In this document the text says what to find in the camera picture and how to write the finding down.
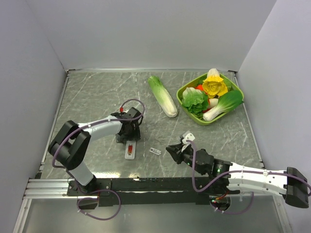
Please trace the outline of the yellow cabbage toy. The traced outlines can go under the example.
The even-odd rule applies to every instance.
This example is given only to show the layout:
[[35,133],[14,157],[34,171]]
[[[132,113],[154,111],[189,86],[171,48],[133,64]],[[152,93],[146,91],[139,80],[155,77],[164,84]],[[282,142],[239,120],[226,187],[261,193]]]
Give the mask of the yellow cabbage toy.
[[207,93],[209,99],[216,96],[221,97],[228,92],[224,79],[221,78],[219,71],[215,68],[208,71],[207,78],[203,80],[202,88]]

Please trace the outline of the black base bar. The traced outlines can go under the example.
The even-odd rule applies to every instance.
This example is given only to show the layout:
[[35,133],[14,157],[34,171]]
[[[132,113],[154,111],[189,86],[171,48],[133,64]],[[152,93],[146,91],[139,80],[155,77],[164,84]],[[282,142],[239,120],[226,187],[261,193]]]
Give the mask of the black base bar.
[[78,188],[75,181],[69,182],[67,196],[95,198],[100,207],[134,204],[194,203],[209,205],[209,199],[226,194],[235,195],[224,184],[213,184],[198,193],[192,187],[190,177],[181,178],[98,178],[90,191]]

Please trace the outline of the bok choy toy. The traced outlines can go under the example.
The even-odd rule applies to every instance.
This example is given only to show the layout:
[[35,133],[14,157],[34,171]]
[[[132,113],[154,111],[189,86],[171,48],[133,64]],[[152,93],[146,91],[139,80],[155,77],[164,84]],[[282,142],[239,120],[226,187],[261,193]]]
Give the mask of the bok choy toy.
[[203,120],[212,121],[218,115],[234,110],[243,103],[243,95],[239,90],[233,90],[222,95],[218,104],[203,114]]

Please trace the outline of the napa cabbage toy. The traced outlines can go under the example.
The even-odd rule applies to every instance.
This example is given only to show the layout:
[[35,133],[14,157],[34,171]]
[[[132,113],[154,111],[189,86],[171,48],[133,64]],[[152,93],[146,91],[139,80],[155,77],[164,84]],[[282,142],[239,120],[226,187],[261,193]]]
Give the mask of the napa cabbage toy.
[[164,113],[168,117],[176,117],[178,114],[177,107],[160,78],[157,76],[150,76],[148,78],[148,84]]

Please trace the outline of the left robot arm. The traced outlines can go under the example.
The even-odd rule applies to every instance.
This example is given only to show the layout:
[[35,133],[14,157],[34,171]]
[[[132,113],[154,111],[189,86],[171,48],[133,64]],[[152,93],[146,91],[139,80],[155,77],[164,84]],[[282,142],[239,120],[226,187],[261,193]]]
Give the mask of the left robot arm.
[[48,152],[53,161],[58,161],[75,179],[79,190],[91,195],[98,185],[96,176],[84,163],[89,144],[109,135],[114,135],[117,143],[138,141],[142,119],[143,114],[132,107],[127,112],[112,113],[99,121],[77,124],[69,120],[49,144]]

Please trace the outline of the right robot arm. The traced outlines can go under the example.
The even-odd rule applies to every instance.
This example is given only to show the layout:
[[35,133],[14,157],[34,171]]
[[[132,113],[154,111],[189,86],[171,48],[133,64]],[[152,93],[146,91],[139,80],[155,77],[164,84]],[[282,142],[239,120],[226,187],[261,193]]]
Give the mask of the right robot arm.
[[311,186],[298,169],[288,167],[274,171],[246,167],[216,159],[205,149],[196,150],[192,146],[191,142],[169,145],[166,151],[177,164],[189,165],[193,174],[208,175],[211,179],[205,186],[199,186],[198,179],[193,177],[192,186],[196,192],[254,192],[282,196],[286,204],[296,208],[309,207]]

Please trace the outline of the orange carrot toy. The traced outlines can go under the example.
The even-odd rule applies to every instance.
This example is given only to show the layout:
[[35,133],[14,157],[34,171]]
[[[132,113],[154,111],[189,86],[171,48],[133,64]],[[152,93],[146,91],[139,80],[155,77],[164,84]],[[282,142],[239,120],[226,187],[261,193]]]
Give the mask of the orange carrot toy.
[[198,85],[198,86],[196,87],[196,89],[201,90],[201,91],[204,91],[203,86],[202,86],[201,84]]

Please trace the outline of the red battery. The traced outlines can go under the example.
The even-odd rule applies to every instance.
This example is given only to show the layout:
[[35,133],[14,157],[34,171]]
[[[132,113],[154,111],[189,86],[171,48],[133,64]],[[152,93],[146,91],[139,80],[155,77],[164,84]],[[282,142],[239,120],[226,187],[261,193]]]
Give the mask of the red battery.
[[131,156],[133,154],[133,145],[128,145],[128,155]]

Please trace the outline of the green lettuce toy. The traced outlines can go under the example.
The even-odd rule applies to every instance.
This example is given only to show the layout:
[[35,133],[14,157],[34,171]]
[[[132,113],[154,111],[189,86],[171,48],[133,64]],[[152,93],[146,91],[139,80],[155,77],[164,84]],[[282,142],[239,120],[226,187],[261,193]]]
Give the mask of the green lettuce toy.
[[204,111],[209,107],[208,96],[202,90],[187,87],[182,94],[182,106],[198,119],[203,119]]

